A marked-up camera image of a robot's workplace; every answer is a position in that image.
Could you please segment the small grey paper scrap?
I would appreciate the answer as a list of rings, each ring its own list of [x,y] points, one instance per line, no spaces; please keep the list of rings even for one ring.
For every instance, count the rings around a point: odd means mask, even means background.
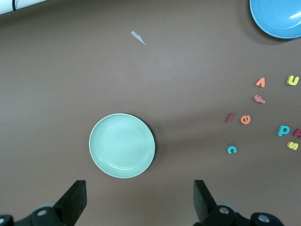
[[[131,34],[137,39],[139,40],[142,44],[146,45],[146,43],[144,42],[144,40],[142,39],[142,37],[136,33],[135,31],[131,31]]]

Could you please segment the pale green plate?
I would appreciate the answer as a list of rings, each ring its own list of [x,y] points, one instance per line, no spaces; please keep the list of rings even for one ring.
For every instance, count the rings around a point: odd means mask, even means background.
[[[133,178],[144,173],[155,157],[151,129],[139,118],[116,113],[102,118],[92,129],[89,152],[95,165],[115,178]]]

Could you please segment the teal foam letter p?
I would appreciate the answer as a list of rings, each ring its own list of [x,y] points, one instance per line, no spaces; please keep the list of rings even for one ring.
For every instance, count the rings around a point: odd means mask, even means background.
[[[278,129],[278,132],[277,132],[277,135],[279,137],[281,137],[283,135],[289,134],[289,132],[290,132],[290,127],[289,126],[287,126],[287,125],[280,125],[279,129]]]

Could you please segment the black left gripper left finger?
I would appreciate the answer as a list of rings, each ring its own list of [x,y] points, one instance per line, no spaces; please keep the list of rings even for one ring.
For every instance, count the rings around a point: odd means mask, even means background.
[[[52,207],[38,208],[19,221],[0,215],[0,226],[74,226],[86,205],[86,181],[77,180]]]

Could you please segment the blue plate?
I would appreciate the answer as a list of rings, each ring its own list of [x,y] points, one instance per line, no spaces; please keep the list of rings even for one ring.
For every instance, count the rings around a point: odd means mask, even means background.
[[[301,0],[249,0],[256,25],[280,39],[301,37]]]

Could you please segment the yellow foam letter u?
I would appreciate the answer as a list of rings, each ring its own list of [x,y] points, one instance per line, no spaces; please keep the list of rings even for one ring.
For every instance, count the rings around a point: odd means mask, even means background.
[[[286,83],[290,86],[295,86],[298,84],[299,82],[299,76],[294,76],[294,75],[290,75],[288,78],[287,78],[287,81]]]

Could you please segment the white ledge strip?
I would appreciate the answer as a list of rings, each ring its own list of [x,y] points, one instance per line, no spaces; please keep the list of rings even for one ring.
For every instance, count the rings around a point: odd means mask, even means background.
[[[32,6],[46,0],[0,0],[0,15]]]

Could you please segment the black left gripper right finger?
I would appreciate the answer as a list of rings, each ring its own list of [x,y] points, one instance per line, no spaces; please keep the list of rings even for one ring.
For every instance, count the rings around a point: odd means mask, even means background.
[[[226,202],[216,202],[203,180],[195,180],[193,204],[198,222],[193,226],[285,226],[274,215],[255,212],[249,219]]]

